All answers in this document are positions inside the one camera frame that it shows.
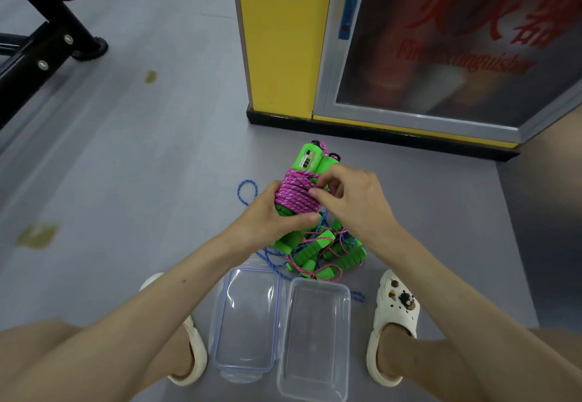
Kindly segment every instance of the person's left hand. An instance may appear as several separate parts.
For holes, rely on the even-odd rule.
[[[241,257],[272,245],[293,230],[309,229],[319,223],[321,216],[315,212],[281,217],[275,209],[275,193],[280,184],[275,180],[267,186],[222,233],[222,237],[237,244]]]

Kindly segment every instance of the blue rope loop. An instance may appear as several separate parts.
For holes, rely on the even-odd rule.
[[[248,206],[248,205],[249,205],[249,203],[247,203],[245,200],[243,200],[243,198],[240,196],[240,189],[241,189],[241,188],[242,188],[242,187],[243,187],[245,184],[247,184],[247,183],[251,183],[251,184],[254,186],[254,188],[255,188],[255,196],[253,197],[253,200],[254,200],[255,198],[257,198],[257,196],[258,196],[258,186],[257,186],[257,183],[255,183],[255,182],[254,182],[254,180],[243,180],[243,181],[241,181],[241,182],[240,182],[240,184],[239,184],[239,187],[238,187],[238,189],[236,190],[236,195],[237,195],[237,197],[239,198],[239,200],[241,201],[241,203],[242,203],[242,204],[244,204],[245,206]],[[324,226],[325,228],[328,228],[328,227],[329,227],[329,224],[328,224],[328,222],[327,222],[327,214],[328,214],[328,211],[324,211],[324,212],[321,214],[321,220],[319,220],[319,224],[317,225],[316,232],[319,232],[319,230],[321,229],[321,227],[322,227],[322,226]],[[352,243],[353,243],[353,242],[356,240],[356,238],[355,238],[355,237],[353,237],[353,236],[351,236],[351,235],[349,235],[349,234],[347,234],[347,233],[345,233],[345,234],[341,234],[341,236],[340,236],[339,238],[337,238],[337,240],[338,240],[338,241],[339,241],[339,240],[342,240],[342,242],[344,242],[344,243],[347,243],[347,242],[346,242],[346,239],[345,239],[346,237],[345,237],[344,235],[348,235],[348,237],[352,238]],[[303,244],[300,244],[300,245],[299,245],[299,246],[298,246],[298,247],[295,249],[295,251],[293,251],[293,253],[292,253],[291,255],[293,255],[293,254],[295,254],[295,253],[299,252],[301,249],[303,249],[304,247],[306,247],[306,246],[308,246],[308,245],[309,245],[309,243],[303,243]],[[286,265],[287,265],[287,261],[285,261],[285,262],[282,262],[281,264],[275,264],[275,263],[273,263],[273,261],[271,261],[271,260],[269,259],[269,255],[273,255],[274,257],[286,257],[287,255],[285,255],[284,253],[282,253],[282,252],[278,251],[278,250],[277,250],[276,248],[274,248],[274,247],[273,247],[273,250],[274,250],[274,251],[271,251],[271,250],[267,249],[266,247],[264,247],[264,248],[263,248],[263,251],[264,251],[265,253],[263,253],[263,254],[262,254],[262,253],[260,253],[260,252],[256,252],[256,254],[257,254],[257,256],[258,256],[259,258],[261,258],[261,259],[264,259],[264,260],[265,260],[265,262],[266,262],[266,263],[269,265],[269,267],[270,267],[271,269],[273,269],[273,270],[274,270],[274,271],[275,271],[275,272],[276,272],[276,273],[277,273],[277,274],[278,274],[278,275],[279,275],[281,278],[283,278],[283,279],[286,279],[287,281],[292,281],[292,280],[293,280],[293,278],[291,278],[290,276],[287,276],[286,274],[284,274],[283,272],[281,272],[281,271],[279,270],[281,267],[284,267],[284,266],[286,266]],[[357,301],[357,302],[359,302],[359,303],[365,303],[365,302],[366,302],[366,297],[364,296],[364,294],[363,294],[363,293],[361,293],[361,292],[358,292],[358,291],[352,291],[351,293],[352,293],[352,299],[353,299],[354,301]]]

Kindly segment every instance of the gray wall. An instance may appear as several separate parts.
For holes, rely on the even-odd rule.
[[[582,332],[582,107],[499,163],[541,327]]]

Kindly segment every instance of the person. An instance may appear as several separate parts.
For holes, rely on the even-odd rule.
[[[0,333],[0,400],[125,401],[164,376],[197,380],[207,353],[190,316],[196,305],[249,254],[319,220],[280,217],[279,184],[94,324],[40,321]],[[449,271],[398,224],[374,174],[335,164],[309,194],[392,268],[381,279],[368,345],[376,382],[394,386],[404,376],[443,401],[580,400],[580,337],[528,331]],[[446,340],[416,339],[419,303]]]

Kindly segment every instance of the hand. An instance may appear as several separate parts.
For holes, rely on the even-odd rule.
[[[331,193],[322,189],[325,185]],[[390,263],[419,244],[394,218],[374,173],[334,164],[319,176],[317,188],[311,189],[309,195],[385,262]]]
[[[269,246],[293,230],[309,229],[319,223],[317,213],[281,217],[275,209],[275,193],[281,182],[273,181],[245,211],[222,233],[236,244],[236,252],[248,258],[250,254]]]

